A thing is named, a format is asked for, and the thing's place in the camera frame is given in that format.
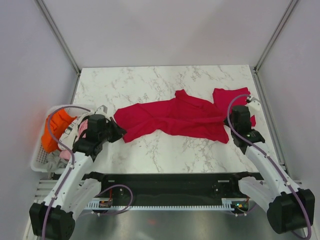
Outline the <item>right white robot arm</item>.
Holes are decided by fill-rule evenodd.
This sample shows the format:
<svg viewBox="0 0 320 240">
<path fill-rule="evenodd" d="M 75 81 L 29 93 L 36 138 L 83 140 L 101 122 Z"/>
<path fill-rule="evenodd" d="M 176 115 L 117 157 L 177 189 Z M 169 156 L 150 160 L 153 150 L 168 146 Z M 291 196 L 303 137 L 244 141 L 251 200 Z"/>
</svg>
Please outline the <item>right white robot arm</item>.
<svg viewBox="0 0 320 240">
<path fill-rule="evenodd" d="M 276 233 L 306 228 L 306 239 L 310 239 L 315 210 L 312 191 L 301 188 L 279 162 L 272 159 L 265 139 L 252 127 L 247 106 L 229 106 L 225 123 L 231 130 L 234 144 L 255 165 L 266 183 L 263 185 L 253 176 L 244 176 L 229 184 L 230 193 L 251 198 L 265 211 Z"/>
</svg>

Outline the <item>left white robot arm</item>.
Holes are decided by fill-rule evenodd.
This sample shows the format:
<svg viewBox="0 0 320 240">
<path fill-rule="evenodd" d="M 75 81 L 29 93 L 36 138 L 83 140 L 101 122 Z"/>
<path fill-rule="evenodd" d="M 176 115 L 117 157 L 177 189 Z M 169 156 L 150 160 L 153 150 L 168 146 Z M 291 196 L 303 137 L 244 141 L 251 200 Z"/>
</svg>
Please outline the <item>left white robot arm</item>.
<svg viewBox="0 0 320 240">
<path fill-rule="evenodd" d="M 79 135 L 70 150 L 71 158 L 51 192 L 41 203 L 33 203 L 29 217 L 33 234 L 49 240 L 68 240 L 76 220 L 95 196 L 104 197 L 110 185 L 101 174 L 80 181 L 96 160 L 106 142 L 120 140 L 126 131 L 113 118 L 102 114 L 88 117 L 87 128 Z"/>
</svg>

